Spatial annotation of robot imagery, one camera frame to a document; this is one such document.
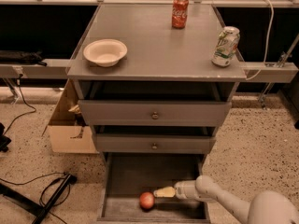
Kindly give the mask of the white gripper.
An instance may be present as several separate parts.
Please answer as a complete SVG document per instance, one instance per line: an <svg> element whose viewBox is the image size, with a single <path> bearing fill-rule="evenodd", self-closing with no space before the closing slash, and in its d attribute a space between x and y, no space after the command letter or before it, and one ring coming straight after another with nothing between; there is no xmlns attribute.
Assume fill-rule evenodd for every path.
<svg viewBox="0 0 299 224"><path fill-rule="evenodd" d="M153 191L156 198L173 198L176 196L181 200L198 200L199 192L195 187L194 180L180 181L174 187L164 187Z"/></svg>

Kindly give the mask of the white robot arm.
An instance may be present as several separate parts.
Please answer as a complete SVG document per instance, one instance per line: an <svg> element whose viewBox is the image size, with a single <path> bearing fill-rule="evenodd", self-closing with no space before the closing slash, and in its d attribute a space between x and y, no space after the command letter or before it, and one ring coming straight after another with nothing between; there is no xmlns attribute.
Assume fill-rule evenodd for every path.
<svg viewBox="0 0 299 224"><path fill-rule="evenodd" d="M157 189L156 198L173 198L207 202L214 200L241 224L299 224L299 212L284 195L266 190L246 202L222 189L211 177L177 182L173 187Z"/></svg>

